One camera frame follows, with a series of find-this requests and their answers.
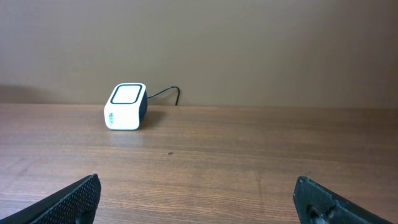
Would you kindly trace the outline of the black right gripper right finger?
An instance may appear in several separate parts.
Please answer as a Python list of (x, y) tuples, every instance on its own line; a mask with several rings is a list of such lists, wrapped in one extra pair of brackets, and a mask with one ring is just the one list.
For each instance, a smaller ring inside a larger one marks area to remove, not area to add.
[(301, 224), (391, 224), (304, 176), (297, 179), (293, 201)]

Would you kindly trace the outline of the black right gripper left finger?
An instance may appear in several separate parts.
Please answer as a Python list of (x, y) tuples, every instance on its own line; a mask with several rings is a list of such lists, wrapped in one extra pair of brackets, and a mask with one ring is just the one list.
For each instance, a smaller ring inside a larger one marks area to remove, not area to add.
[(88, 175), (1, 219), (1, 224), (92, 224), (100, 197), (101, 182), (98, 175)]

